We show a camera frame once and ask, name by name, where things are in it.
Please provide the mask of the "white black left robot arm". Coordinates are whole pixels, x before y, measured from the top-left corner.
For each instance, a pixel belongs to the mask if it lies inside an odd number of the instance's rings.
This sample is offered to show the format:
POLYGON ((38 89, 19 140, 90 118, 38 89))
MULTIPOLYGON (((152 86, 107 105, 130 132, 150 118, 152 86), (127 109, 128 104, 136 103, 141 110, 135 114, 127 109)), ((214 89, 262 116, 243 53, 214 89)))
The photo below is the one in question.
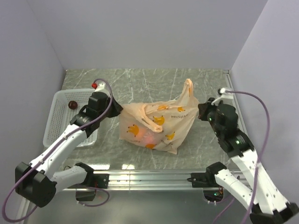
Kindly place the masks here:
POLYGON ((93 187, 94 170, 77 163, 71 169, 58 171, 62 162, 83 141, 96 131, 102 120, 120 115, 122 107, 111 92, 95 91, 73 117, 62 135, 29 164, 21 162, 15 169, 16 193, 36 206, 45 207, 59 191, 80 184, 93 187))

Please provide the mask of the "orange banana-print plastic bag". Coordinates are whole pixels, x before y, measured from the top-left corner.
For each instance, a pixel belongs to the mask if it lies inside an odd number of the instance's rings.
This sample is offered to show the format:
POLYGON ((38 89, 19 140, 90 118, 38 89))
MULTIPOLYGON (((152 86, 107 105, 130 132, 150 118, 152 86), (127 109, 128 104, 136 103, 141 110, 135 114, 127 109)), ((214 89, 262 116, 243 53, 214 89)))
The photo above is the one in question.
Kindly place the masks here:
POLYGON ((198 104, 190 79, 185 80, 176 100, 123 104, 119 115, 120 139, 140 147, 177 154, 197 117, 198 104))

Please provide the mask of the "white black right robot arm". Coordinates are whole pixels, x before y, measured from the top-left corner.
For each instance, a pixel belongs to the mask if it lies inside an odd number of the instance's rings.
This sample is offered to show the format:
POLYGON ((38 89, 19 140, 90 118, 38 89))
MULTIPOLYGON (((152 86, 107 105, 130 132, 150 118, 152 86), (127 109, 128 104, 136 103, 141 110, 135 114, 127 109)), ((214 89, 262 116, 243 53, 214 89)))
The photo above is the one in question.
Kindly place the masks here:
POLYGON ((238 114, 232 105, 214 98, 198 105, 199 119, 213 129, 220 147, 237 165, 249 186, 234 177, 225 165, 217 162, 206 169, 210 186, 224 187, 248 211, 245 217, 254 224, 283 224, 298 214, 296 203, 289 202, 277 189, 259 163, 257 152, 248 136, 238 127, 238 114))

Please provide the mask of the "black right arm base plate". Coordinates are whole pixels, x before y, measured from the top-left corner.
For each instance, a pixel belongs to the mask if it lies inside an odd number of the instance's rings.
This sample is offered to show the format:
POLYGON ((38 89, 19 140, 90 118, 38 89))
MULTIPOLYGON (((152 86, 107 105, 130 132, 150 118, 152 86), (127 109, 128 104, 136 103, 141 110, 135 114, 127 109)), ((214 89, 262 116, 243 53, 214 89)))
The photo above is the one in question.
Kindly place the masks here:
POLYGON ((191 183, 192 188, 208 188, 211 187, 206 173, 191 173, 191 177, 187 178, 187 181, 191 183))

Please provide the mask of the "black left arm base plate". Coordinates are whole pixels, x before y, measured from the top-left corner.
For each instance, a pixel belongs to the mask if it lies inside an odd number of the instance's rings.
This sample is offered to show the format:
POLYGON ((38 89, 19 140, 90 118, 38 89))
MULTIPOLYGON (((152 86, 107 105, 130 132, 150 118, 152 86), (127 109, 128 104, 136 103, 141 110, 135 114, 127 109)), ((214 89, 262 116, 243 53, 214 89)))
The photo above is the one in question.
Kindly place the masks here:
POLYGON ((92 187, 107 189, 109 183, 109 174, 93 174, 92 187))

